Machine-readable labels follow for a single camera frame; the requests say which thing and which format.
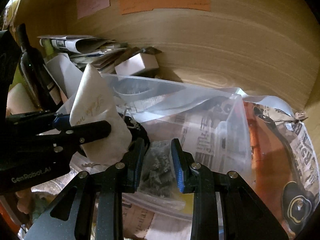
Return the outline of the beige cloth dust bag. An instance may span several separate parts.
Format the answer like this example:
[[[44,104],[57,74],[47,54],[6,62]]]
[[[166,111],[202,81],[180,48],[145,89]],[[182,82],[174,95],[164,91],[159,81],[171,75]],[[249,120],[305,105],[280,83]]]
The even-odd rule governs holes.
[[[97,121],[111,125],[108,137],[83,145],[91,162],[113,165],[119,162],[129,149],[132,135],[123,118],[118,114],[113,94],[106,81],[91,64],[85,68],[70,113],[72,126]]]

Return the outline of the grey fuzzy fabric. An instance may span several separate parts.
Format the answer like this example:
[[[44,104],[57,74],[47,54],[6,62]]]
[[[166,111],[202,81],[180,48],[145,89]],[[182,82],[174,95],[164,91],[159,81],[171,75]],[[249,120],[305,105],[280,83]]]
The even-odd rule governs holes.
[[[154,197],[172,198],[175,189],[171,141],[154,141],[144,156],[139,191]]]

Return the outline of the white ceramic mug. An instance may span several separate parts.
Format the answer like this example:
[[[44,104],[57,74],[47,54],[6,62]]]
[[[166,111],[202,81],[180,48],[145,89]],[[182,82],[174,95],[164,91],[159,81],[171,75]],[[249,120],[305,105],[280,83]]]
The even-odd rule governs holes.
[[[32,100],[21,83],[15,85],[8,92],[7,109],[13,115],[36,111]]]

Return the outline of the dark wine bottle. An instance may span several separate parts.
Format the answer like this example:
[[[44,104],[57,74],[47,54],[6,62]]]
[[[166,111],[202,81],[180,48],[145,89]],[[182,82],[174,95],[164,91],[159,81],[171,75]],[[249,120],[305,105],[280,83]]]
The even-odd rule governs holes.
[[[60,90],[46,70],[40,51],[31,46],[24,23],[17,27],[17,35],[22,50],[20,70],[31,96],[44,111],[57,111],[63,104]]]

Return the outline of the white envelope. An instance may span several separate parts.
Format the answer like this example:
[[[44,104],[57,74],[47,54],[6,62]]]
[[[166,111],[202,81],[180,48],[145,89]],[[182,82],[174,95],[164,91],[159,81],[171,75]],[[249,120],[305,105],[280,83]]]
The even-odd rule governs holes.
[[[57,54],[46,63],[46,67],[67,98],[77,92],[83,73],[67,54]]]

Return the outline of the stack of magazines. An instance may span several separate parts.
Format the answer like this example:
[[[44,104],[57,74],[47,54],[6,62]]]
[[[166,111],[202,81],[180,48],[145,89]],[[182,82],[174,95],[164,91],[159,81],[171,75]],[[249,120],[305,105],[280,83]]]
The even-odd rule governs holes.
[[[38,38],[47,57],[66,55],[80,70],[91,64],[100,72],[112,72],[116,60],[127,50],[126,42],[90,35],[42,35]]]

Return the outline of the small white cardboard box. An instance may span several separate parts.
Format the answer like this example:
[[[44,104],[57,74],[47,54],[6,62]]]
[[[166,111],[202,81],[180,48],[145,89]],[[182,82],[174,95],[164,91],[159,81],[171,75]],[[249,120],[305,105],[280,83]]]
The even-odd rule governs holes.
[[[159,65],[155,55],[139,53],[115,66],[115,71],[118,75],[131,76],[158,68]]]

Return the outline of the clear plastic storage bin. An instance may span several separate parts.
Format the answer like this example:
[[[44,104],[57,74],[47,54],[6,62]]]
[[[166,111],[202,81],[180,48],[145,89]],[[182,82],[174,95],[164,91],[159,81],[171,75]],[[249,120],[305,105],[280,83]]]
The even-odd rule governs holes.
[[[117,110],[134,118],[150,142],[177,138],[182,149],[212,171],[238,172],[248,183],[251,168],[249,131],[242,97],[234,90],[212,89],[146,77],[104,75]],[[190,220],[193,200],[178,187],[172,198],[139,191],[123,199],[152,212]]]

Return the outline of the pink sticky note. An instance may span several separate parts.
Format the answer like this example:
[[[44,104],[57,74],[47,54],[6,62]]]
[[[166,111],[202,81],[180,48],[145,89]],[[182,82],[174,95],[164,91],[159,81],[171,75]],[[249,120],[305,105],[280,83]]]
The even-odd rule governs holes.
[[[81,19],[110,6],[110,0],[76,0],[77,18]]]

